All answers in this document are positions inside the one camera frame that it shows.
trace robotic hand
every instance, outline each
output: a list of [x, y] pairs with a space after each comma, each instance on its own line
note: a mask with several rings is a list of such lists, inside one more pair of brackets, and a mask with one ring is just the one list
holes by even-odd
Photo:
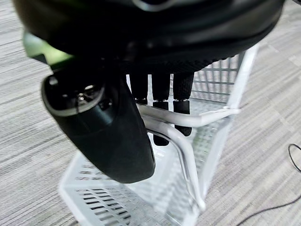
[[[13, 2], [30, 33], [24, 39], [28, 55], [44, 59], [54, 72], [42, 84], [47, 110], [97, 168], [132, 183], [152, 176], [155, 160], [134, 100], [146, 102], [147, 92], [133, 98], [125, 74], [137, 81], [152, 74], [158, 88], [154, 106], [163, 109], [168, 85], [161, 75], [175, 74], [174, 109], [189, 113], [193, 73], [259, 42], [275, 27], [285, 0]], [[67, 60], [52, 65], [58, 60], [50, 57], [63, 54]], [[177, 128], [187, 136], [191, 132]]]

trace white metal rack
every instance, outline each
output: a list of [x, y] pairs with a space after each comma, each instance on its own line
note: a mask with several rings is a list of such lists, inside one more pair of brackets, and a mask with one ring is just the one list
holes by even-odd
[[[138, 106], [149, 132], [170, 141], [165, 147], [152, 142], [156, 169], [151, 178], [120, 184], [77, 152], [59, 192], [80, 225], [194, 225], [205, 210], [205, 197], [234, 115], [239, 113], [257, 49], [254, 46], [196, 72], [190, 116]], [[169, 123], [191, 126], [192, 134], [184, 137]]]

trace black cable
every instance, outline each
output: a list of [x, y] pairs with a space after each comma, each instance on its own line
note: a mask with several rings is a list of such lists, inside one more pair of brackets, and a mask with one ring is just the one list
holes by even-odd
[[[290, 158], [291, 158], [291, 160], [292, 160], [292, 162], [293, 162], [295, 168], [301, 173], [301, 169], [299, 169], [299, 167], [296, 165], [296, 163], [294, 162], [294, 160], [293, 160], [293, 158], [292, 158], [292, 155], [291, 155], [291, 147], [292, 147], [292, 146], [298, 148], [300, 151], [301, 151], [301, 148], [300, 148], [298, 145], [296, 145], [296, 144], [290, 144], [290, 145], [288, 146], [288, 154], [289, 154], [289, 156], [290, 156]], [[293, 200], [293, 201], [291, 201], [291, 202], [289, 202], [289, 203], [286, 203], [286, 204], [283, 204], [283, 205], [280, 205], [280, 206], [275, 206], [275, 207], [271, 207], [271, 208], [267, 208], [267, 209], [263, 209], [263, 210], [261, 210], [261, 211], [258, 211], [258, 212], [256, 212], [256, 213], [254, 213], [254, 214], [252, 214], [252, 215], [246, 217], [246, 218], [243, 219], [242, 221], [240, 221], [236, 226], [242, 225], [242, 224], [245, 223], [248, 219], [250, 219], [250, 218], [252, 218], [252, 217], [254, 217], [254, 216], [258, 215], [258, 214], [261, 214], [261, 213], [263, 213], [263, 212], [266, 212], [266, 211], [269, 211], [269, 210], [278, 209], [278, 208], [282, 208], [282, 207], [284, 207], [284, 206], [288, 206], [288, 205], [294, 204], [294, 203], [297, 202], [299, 199], [301, 199], [301, 195], [300, 195], [298, 198], [296, 198], [295, 200]]]

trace gray carpet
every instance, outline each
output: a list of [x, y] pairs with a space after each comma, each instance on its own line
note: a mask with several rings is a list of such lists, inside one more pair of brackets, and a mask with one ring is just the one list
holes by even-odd
[[[40, 99], [50, 73], [25, 56], [22, 27], [0, 1], [0, 225], [67, 226], [73, 216], [57, 193], [76, 148]], [[301, 174], [287, 146], [301, 145], [301, 7], [288, 1], [277, 28], [261, 42], [237, 117], [207, 196], [199, 226], [234, 226], [262, 208], [301, 194]], [[301, 153], [294, 152], [301, 165]], [[299, 226], [301, 201], [246, 226]]]

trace black motor housing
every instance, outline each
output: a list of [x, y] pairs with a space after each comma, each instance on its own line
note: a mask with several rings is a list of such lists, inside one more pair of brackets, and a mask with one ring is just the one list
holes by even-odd
[[151, 177], [155, 159], [145, 125], [124, 78], [65, 69], [42, 83], [47, 110], [76, 147], [121, 183]]
[[53, 47], [141, 74], [194, 72], [250, 48], [284, 1], [182, 0], [146, 12], [131, 0], [13, 0], [26, 29]]

